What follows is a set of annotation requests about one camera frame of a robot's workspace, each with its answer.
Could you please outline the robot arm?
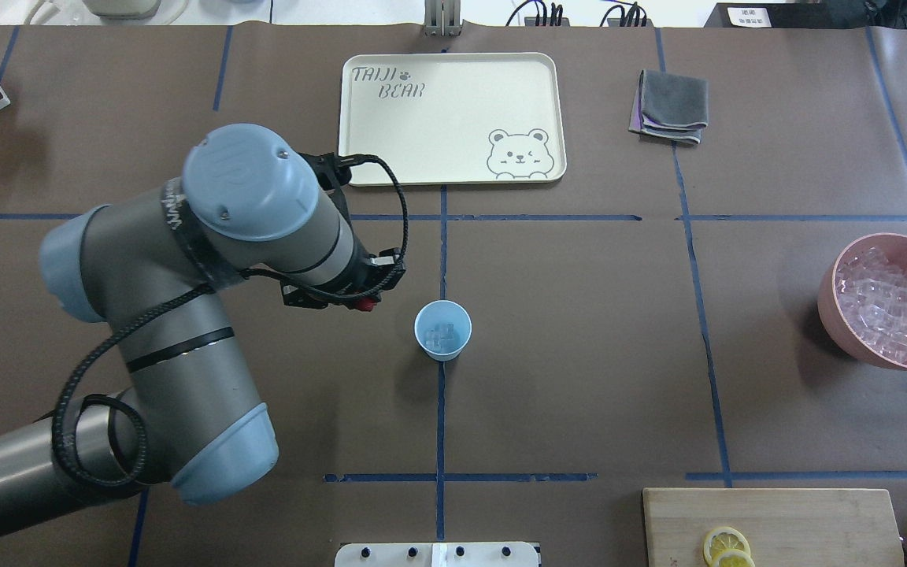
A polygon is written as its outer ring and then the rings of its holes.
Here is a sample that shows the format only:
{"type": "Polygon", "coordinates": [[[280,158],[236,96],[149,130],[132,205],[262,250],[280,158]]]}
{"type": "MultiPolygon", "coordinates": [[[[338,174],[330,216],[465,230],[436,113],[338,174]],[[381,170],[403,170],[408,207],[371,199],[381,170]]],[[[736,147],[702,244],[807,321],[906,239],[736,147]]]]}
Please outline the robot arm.
{"type": "Polygon", "coordinates": [[[252,277],[303,309],[371,311],[405,272],[400,247],[369,254],[342,188],[373,154],[312,155],[256,124],[230,124],[191,147],[159,189],[101,205],[50,231],[46,288],[111,334],[62,384],[54,408],[0,435],[0,537],[156,484],[219,502],[280,458],[219,293],[252,277]]]}

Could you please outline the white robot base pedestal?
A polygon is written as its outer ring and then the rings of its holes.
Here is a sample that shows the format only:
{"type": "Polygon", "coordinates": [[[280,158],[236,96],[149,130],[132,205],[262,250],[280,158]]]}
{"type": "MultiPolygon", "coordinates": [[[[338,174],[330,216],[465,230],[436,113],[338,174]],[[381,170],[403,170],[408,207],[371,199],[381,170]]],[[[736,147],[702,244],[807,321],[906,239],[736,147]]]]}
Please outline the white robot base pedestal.
{"type": "Polygon", "coordinates": [[[523,541],[350,543],[335,566],[541,566],[539,545],[523,541]]]}

